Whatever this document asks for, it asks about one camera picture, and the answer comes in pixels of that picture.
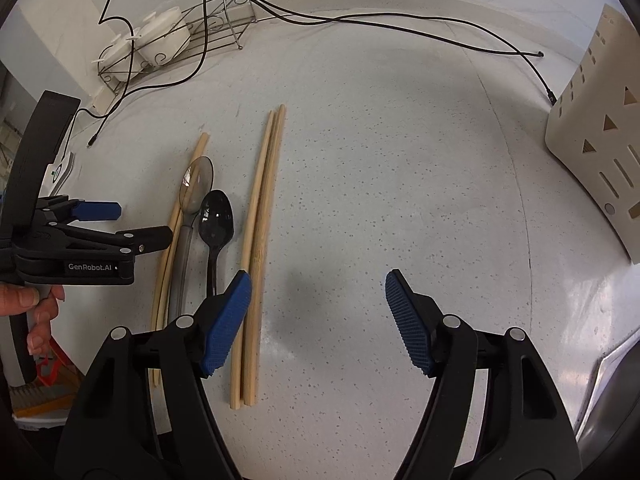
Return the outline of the person left hand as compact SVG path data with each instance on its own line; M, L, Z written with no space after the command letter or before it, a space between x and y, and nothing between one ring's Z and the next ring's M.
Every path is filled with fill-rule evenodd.
M58 303L65 301L64 288L52 286L47 297L37 289L11 284L1 285L1 315L18 315L32 311L35 324L27 336L27 349L31 356L41 356L50 350L51 321L58 316Z

